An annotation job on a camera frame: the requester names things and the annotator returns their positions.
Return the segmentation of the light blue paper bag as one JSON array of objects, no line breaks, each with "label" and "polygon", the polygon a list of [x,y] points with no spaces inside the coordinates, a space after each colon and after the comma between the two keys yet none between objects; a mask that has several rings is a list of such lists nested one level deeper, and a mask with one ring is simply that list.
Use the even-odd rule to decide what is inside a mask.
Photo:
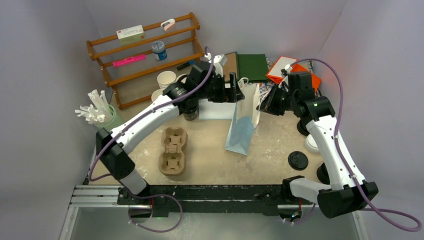
[{"label": "light blue paper bag", "polygon": [[259,106],[269,93],[260,92],[258,83],[249,83],[246,77],[237,82],[244,99],[235,103],[235,108],[228,130],[225,150],[247,156],[252,136],[260,122]]}]

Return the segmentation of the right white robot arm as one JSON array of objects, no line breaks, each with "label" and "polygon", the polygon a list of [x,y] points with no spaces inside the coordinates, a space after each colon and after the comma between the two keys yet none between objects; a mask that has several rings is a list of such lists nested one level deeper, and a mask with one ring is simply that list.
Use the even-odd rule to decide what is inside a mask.
[{"label": "right white robot arm", "polygon": [[292,111],[300,119],[298,130],[308,132],[315,140],[329,183],[318,183],[304,176],[286,178],[280,191],[282,200],[292,204],[302,198],[318,204],[329,219],[363,210],[379,190],[355,166],[336,129],[337,118],[330,100],[315,96],[312,75],[307,71],[288,74],[287,82],[288,90],[273,86],[258,109],[276,116]]}]

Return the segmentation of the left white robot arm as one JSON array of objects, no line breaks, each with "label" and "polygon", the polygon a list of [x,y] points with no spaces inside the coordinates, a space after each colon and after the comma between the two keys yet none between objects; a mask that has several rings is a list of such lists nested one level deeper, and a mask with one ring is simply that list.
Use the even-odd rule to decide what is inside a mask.
[{"label": "left white robot arm", "polygon": [[130,193],[138,205],[149,199],[149,184],[136,171],[129,154],[148,135],[168,121],[195,112],[199,100],[213,103],[237,103],[245,96],[235,73],[230,74],[229,86],[216,72],[213,63],[201,61],[194,64],[189,74],[170,84],[146,109],[131,120],[107,131],[96,133],[96,160],[103,163],[110,175]]}]

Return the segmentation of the black paper coffee cup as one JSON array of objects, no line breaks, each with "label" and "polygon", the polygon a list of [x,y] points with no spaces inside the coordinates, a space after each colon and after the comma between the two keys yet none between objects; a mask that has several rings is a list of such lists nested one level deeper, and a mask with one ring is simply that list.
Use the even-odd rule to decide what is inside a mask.
[{"label": "black paper coffee cup", "polygon": [[186,107],[183,111],[183,117],[187,121],[193,121],[198,116],[199,106]]}]

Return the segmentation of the black coffee cup lid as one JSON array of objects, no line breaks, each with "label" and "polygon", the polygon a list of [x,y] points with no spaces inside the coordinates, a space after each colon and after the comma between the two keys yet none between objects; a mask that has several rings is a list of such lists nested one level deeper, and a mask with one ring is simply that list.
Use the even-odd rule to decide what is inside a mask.
[{"label": "black coffee cup lid", "polygon": [[308,157],[301,151],[293,151],[288,155],[288,164],[297,171],[302,171],[309,165]]}]

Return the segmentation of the checkered patterned paper bag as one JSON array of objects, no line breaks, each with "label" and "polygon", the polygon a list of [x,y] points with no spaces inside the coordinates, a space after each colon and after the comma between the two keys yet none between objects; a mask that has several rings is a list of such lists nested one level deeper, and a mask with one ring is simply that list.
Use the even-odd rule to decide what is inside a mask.
[{"label": "checkered patterned paper bag", "polygon": [[271,92],[275,84],[273,82],[262,82],[262,83],[259,83],[258,85],[259,85],[259,98],[263,100]]}]

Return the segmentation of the green paper bag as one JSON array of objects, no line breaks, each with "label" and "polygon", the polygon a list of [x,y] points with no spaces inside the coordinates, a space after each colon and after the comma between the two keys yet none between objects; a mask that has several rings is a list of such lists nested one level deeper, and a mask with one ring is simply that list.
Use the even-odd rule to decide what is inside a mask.
[{"label": "green paper bag", "polygon": [[230,81],[230,73],[235,73],[236,79],[248,78],[250,83],[263,83],[269,79],[269,71],[265,54],[239,54],[231,52],[225,54],[227,61],[223,67],[224,79]]}]

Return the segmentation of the orange paper bag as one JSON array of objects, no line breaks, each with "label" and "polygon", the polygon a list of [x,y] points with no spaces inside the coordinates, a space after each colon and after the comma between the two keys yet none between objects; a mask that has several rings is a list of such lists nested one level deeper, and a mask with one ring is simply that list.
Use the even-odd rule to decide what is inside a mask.
[{"label": "orange paper bag", "polygon": [[[288,84],[287,80],[285,79],[287,74],[283,73],[282,70],[285,70],[287,65],[293,64],[296,61],[298,61],[297,58],[280,56],[278,60],[270,67],[268,73],[265,76],[277,85],[283,81]],[[312,79],[312,87],[314,88],[316,93],[318,92],[318,88],[320,87],[322,80],[314,74],[312,60],[306,60],[295,64],[292,67],[291,71],[293,73],[310,72]]]}]

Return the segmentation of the black blue marker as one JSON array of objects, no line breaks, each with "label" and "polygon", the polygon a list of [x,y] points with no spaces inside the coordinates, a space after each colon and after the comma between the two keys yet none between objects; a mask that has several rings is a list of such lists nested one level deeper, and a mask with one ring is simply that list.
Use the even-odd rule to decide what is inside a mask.
[{"label": "black blue marker", "polygon": [[194,65],[195,63],[196,63],[196,61],[195,61],[195,60],[189,60],[189,61],[187,61],[187,62],[185,62],[185,63],[182,63],[181,65],[178,65],[178,66],[176,67],[176,69],[177,69],[178,71],[181,71],[181,70],[183,70],[183,69],[186,69],[186,68],[188,68],[188,67],[190,67],[190,66]]}]

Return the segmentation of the back right paper cup stack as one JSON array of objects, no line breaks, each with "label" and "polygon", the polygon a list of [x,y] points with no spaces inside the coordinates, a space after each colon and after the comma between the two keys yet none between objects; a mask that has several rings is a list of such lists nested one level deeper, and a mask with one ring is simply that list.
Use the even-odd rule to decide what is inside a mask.
[{"label": "back right paper cup stack", "polygon": [[186,82],[188,74],[181,74],[176,78],[176,83],[184,84]]}]

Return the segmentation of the white cup lid stack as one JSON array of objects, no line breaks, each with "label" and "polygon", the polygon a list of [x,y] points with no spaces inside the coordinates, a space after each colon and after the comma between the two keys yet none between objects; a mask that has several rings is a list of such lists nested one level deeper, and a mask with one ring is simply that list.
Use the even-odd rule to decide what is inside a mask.
[{"label": "white cup lid stack", "polygon": [[304,142],[304,145],[305,145],[305,148],[309,152],[314,153],[314,154],[319,154],[320,153],[320,150],[318,148],[318,145],[317,145],[316,141],[314,140],[314,138],[313,138],[313,136],[311,134],[309,134],[306,137],[305,142]]}]

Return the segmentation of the back left paper cup stack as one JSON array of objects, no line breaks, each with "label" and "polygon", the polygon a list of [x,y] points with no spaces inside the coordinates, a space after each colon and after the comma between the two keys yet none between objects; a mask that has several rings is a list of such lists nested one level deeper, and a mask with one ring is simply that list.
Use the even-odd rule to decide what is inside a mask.
[{"label": "back left paper cup stack", "polygon": [[166,89],[170,84],[176,82],[177,75],[170,70],[163,71],[158,74],[156,80],[161,90]]}]

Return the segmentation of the black cup lid stack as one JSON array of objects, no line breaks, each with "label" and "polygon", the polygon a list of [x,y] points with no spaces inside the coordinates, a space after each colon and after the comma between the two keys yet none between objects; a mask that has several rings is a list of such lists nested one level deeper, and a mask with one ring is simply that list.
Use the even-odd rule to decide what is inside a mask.
[{"label": "black cup lid stack", "polygon": [[320,167],[316,170],[316,176],[322,184],[330,184],[330,178],[325,163],[322,163]]}]

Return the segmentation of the blue white jar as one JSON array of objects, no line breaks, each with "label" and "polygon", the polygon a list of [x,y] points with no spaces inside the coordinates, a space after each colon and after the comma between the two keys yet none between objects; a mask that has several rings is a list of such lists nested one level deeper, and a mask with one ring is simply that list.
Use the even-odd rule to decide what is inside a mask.
[{"label": "blue white jar", "polygon": [[162,61],[167,58],[166,45],[163,41],[154,41],[151,45],[151,49],[157,61]]}]

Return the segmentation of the brown pulp cup carrier stack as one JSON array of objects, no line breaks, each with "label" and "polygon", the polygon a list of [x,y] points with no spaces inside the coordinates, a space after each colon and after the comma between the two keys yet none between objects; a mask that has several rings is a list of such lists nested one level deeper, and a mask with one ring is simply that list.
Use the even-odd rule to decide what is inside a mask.
[{"label": "brown pulp cup carrier stack", "polygon": [[182,127],[168,127],[162,132],[164,147],[159,155],[158,169],[165,176],[179,176],[186,169],[184,150],[188,143],[187,131]]}]

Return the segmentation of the white pink clip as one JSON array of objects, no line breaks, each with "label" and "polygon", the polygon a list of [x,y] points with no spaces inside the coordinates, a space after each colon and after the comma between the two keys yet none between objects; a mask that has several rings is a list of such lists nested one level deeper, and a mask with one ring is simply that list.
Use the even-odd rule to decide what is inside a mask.
[{"label": "white pink clip", "polygon": [[160,24],[160,26],[165,32],[170,32],[175,28],[176,20],[174,18],[170,18],[170,19],[162,22]]}]

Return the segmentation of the pink highlighter marker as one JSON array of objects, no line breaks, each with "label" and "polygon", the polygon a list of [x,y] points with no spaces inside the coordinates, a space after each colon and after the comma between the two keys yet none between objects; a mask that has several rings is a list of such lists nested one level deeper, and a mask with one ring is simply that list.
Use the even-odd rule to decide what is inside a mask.
[{"label": "pink highlighter marker", "polygon": [[132,56],[132,57],[127,57],[127,58],[124,58],[124,59],[121,59],[121,60],[115,60],[115,61],[113,61],[112,62],[112,66],[114,68],[118,68],[118,67],[122,67],[122,66],[125,66],[125,65],[129,65],[129,64],[135,63],[135,62],[142,61],[145,58],[146,58],[146,55],[145,54],[141,54],[141,55],[137,55],[137,56]]}]

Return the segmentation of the wooden shelf rack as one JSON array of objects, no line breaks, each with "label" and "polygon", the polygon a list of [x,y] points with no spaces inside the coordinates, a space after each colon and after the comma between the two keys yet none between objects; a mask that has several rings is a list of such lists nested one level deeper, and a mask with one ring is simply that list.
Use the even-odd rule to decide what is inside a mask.
[{"label": "wooden shelf rack", "polygon": [[[175,29],[165,32],[161,23],[144,26],[145,39],[120,45],[117,34],[86,41],[88,55],[97,62],[107,87],[112,89],[114,102],[120,110],[150,100],[159,88],[156,77],[163,71],[176,71],[177,66],[190,60],[196,62],[204,55],[197,31],[200,23],[193,12],[175,18]],[[162,41],[167,58],[156,60],[152,43]],[[113,61],[145,55],[144,60],[113,67]]]}]

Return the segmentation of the white green box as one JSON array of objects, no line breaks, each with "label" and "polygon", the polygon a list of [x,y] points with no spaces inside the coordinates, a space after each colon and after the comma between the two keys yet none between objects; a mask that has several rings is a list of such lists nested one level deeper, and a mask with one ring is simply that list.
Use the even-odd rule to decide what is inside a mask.
[{"label": "white green box", "polygon": [[122,46],[139,42],[146,38],[142,25],[120,29],[116,32],[116,35]]}]

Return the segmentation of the green straw holder cup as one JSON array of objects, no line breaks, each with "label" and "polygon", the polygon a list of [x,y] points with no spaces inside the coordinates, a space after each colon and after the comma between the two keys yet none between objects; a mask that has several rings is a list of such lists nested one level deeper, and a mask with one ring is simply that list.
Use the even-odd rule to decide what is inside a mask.
[{"label": "green straw holder cup", "polygon": [[112,105],[109,105],[109,109],[111,110],[112,117],[109,121],[104,121],[101,123],[94,123],[94,125],[101,129],[105,128],[107,131],[110,131],[124,123],[119,113],[115,110],[115,108]]}]

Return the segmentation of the white wrapped straws bundle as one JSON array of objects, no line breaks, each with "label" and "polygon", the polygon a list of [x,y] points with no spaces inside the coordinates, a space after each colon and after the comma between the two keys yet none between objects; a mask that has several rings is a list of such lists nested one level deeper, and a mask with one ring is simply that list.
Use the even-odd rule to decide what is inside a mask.
[{"label": "white wrapped straws bundle", "polygon": [[90,125],[101,125],[107,124],[113,118],[113,110],[106,98],[106,92],[101,90],[98,92],[97,89],[89,92],[89,99],[91,104],[87,106],[80,106],[74,112],[80,118],[84,118]]}]

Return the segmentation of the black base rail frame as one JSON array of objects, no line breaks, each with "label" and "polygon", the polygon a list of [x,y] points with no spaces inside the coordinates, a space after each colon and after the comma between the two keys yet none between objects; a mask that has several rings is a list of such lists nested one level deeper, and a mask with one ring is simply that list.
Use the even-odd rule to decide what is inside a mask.
[{"label": "black base rail frame", "polygon": [[131,209],[146,206],[155,218],[170,213],[262,214],[297,221],[306,201],[287,197],[282,184],[150,184],[139,194],[120,187],[117,203]]}]

